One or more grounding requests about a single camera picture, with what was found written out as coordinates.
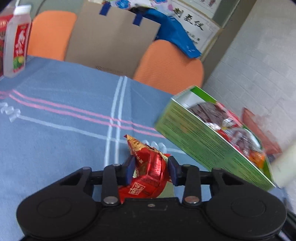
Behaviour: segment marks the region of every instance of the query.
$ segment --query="white tile wall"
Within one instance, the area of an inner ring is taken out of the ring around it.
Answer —
[[[238,116],[268,115],[283,150],[295,141],[296,5],[257,0],[203,89]],[[296,180],[287,190],[296,210]]]

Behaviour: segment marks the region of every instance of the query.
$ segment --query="red wrapper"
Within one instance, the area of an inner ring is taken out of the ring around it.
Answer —
[[[121,202],[125,198],[157,198],[169,180],[167,156],[132,136],[125,137],[131,154],[136,157],[137,177],[129,186],[119,188]]]

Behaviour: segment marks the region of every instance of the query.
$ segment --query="green box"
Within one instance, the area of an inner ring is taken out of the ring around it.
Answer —
[[[155,129],[208,170],[223,168],[256,186],[269,190],[272,183],[268,160],[259,170],[229,142],[187,109],[216,100],[197,86],[172,97]]]

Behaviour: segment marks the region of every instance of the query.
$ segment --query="pink stripe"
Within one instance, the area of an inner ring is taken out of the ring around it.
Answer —
[[[111,124],[110,122],[100,121],[100,120],[97,120],[97,119],[89,118],[87,116],[78,115],[78,114],[75,114],[75,113],[72,113],[72,112],[69,112],[69,111],[56,110],[56,109],[52,109],[52,108],[42,106],[42,105],[38,105],[38,104],[27,103],[27,102],[24,102],[24,101],[21,101],[21,100],[17,99],[16,97],[14,97],[11,94],[9,94],[9,97],[14,99],[16,102],[18,102],[20,104],[23,104],[23,105],[29,106],[29,107],[33,107],[33,108],[36,108],[36,109],[46,110],[46,111],[57,113],[57,114],[60,114],[60,115],[69,115],[69,116],[77,117],[77,118],[82,119],[82,120],[86,120],[86,121],[90,121],[90,122],[94,122],[94,123],[98,123],[98,124],[102,124],[102,125],[106,125],[106,126],[114,126],[114,127],[119,127],[121,129],[125,129],[125,130],[133,130],[135,132],[145,134],[145,135],[165,138],[161,134],[156,134],[156,133],[151,133],[151,132],[148,132],[148,131],[137,130],[137,129],[134,129],[133,127],[130,127],[130,126],[119,126],[119,125],[116,125],[116,124]]]
[[[48,104],[48,105],[55,106],[55,107],[58,107],[58,108],[69,109],[69,110],[77,111],[77,112],[84,113],[84,114],[87,114],[87,115],[96,116],[96,117],[103,118],[103,119],[120,121],[122,123],[134,125],[134,126],[137,126],[137,127],[143,128],[143,129],[147,129],[147,130],[151,130],[151,131],[156,131],[152,127],[142,126],[140,124],[136,124],[136,123],[133,123],[131,121],[119,120],[119,119],[111,118],[109,116],[105,116],[105,115],[97,114],[97,113],[90,112],[90,111],[87,111],[87,110],[82,110],[82,109],[79,109],[79,108],[75,108],[75,107],[72,107],[72,106],[68,106],[68,105],[64,105],[64,104],[57,104],[57,103],[53,103],[53,102],[42,100],[42,99],[31,98],[31,97],[28,97],[28,96],[25,96],[25,95],[21,94],[20,92],[18,92],[16,90],[13,90],[13,92],[16,93],[18,96],[26,99],[26,100],[35,101],[35,102],[39,102],[39,103],[43,103],[43,104]]]
[[[0,93],[0,99],[5,99],[6,97],[8,97],[8,94],[6,94],[6,93],[1,94]]]

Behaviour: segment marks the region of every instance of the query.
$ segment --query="orange chair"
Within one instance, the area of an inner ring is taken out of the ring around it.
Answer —
[[[66,11],[45,11],[35,17],[28,54],[63,61],[77,15]]]
[[[133,79],[156,89],[177,94],[191,85],[202,86],[204,69],[197,58],[188,58],[174,44],[154,41],[134,74]]]

